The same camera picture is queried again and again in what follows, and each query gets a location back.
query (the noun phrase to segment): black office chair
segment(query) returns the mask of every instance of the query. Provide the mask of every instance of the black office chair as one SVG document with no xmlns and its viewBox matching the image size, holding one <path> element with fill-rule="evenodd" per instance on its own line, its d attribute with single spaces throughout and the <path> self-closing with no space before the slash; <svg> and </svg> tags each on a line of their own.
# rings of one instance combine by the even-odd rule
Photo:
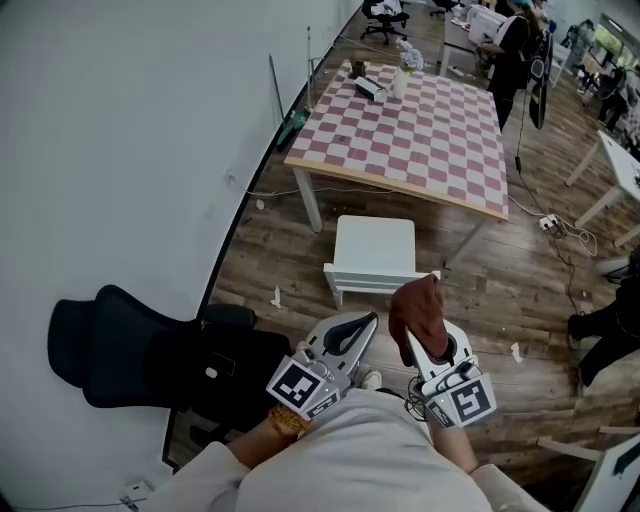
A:
<svg viewBox="0 0 640 512">
<path fill-rule="evenodd" d="M 436 4 L 440 9 L 436 9 L 435 11 L 431 11 L 429 16 L 436 16 L 438 14 L 442 14 L 443 16 L 447 12 L 452 12 L 452 9 L 458 5 L 460 2 L 455 2 L 454 0 L 433 0 L 433 3 Z"/>
<path fill-rule="evenodd" d="M 407 39 L 406 34 L 398 32 L 392 23 L 400 23 L 402 28 L 407 27 L 407 20 L 410 16 L 407 13 L 401 12 L 396 14 L 395 16 L 390 16 L 388 14 L 379 14 L 375 15 L 371 12 L 371 7 L 381 3 L 382 0 L 364 0 L 362 4 L 362 13 L 367 17 L 367 19 L 375 20 L 381 25 L 376 25 L 375 22 L 369 23 L 367 28 L 360 36 L 360 39 L 364 39 L 364 36 L 369 34 L 381 33 L 384 35 L 384 44 L 389 44 L 389 34 L 395 34 L 397 36 L 402 37 L 403 39 Z"/>
<path fill-rule="evenodd" d="M 56 304 L 49 364 L 94 407 L 191 407 L 224 431 L 246 432 L 276 405 L 266 386 L 291 354 L 285 336 L 254 331 L 255 320 L 248 308 L 218 304 L 204 326 L 181 322 L 109 285 L 93 301 Z"/>
</svg>

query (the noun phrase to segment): trash on floor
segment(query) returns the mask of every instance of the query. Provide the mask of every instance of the trash on floor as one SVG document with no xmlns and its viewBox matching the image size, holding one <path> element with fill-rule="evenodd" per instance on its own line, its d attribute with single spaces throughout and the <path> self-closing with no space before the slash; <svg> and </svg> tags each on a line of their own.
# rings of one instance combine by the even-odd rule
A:
<svg viewBox="0 0 640 512">
<path fill-rule="evenodd" d="M 518 343 L 514 343 L 511 345 L 511 355 L 516 360 L 516 363 L 520 364 L 524 359 L 520 356 L 520 345 Z"/>
<path fill-rule="evenodd" d="M 271 302 L 272 306 L 275 306 L 278 309 L 282 309 L 283 311 L 287 310 L 287 308 L 285 308 L 282 304 L 280 304 L 280 287 L 279 286 L 276 286 L 275 289 L 273 290 L 273 299 L 271 299 L 269 302 Z"/>
</svg>

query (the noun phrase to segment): white wall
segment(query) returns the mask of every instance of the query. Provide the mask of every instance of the white wall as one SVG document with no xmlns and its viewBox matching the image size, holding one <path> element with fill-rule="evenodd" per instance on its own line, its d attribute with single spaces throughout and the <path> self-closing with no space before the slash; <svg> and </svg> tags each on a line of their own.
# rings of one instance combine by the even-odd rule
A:
<svg viewBox="0 0 640 512">
<path fill-rule="evenodd" d="M 10 0 L 0 11 L 0 490 L 104 502 L 158 483 L 167 411 L 98 410 L 48 366 L 58 299 L 117 284 L 193 318 L 242 197 L 357 0 Z"/>
<path fill-rule="evenodd" d="M 640 40 L 640 2 L 638 0 L 600 0 L 599 11 Z"/>
<path fill-rule="evenodd" d="M 558 25 L 554 38 L 558 43 L 567 35 L 571 25 L 586 19 L 598 24 L 598 0 L 548 0 L 545 11 Z"/>
</svg>

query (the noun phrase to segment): wrist strap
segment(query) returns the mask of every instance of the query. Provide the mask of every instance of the wrist strap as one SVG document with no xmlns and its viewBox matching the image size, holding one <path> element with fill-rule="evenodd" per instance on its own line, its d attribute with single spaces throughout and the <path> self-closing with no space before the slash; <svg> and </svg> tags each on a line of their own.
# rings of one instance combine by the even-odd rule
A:
<svg viewBox="0 0 640 512">
<path fill-rule="evenodd" d="M 269 422 L 278 435 L 286 439 L 291 438 L 291 435 L 285 434 L 282 427 L 292 430 L 294 434 L 305 432 L 311 427 L 310 421 L 301 418 L 282 404 L 276 405 L 269 411 Z"/>
</svg>

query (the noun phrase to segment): power strip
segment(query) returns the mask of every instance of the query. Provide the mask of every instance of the power strip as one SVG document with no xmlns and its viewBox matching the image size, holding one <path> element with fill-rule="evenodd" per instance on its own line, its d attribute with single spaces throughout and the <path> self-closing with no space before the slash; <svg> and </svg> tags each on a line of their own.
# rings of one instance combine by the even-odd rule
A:
<svg viewBox="0 0 640 512">
<path fill-rule="evenodd" d="M 560 222 L 558 221 L 558 218 L 555 215 L 547 215 L 546 217 L 542 217 L 538 221 L 538 224 L 540 225 L 540 229 L 542 231 L 546 231 L 552 226 L 559 226 Z"/>
</svg>

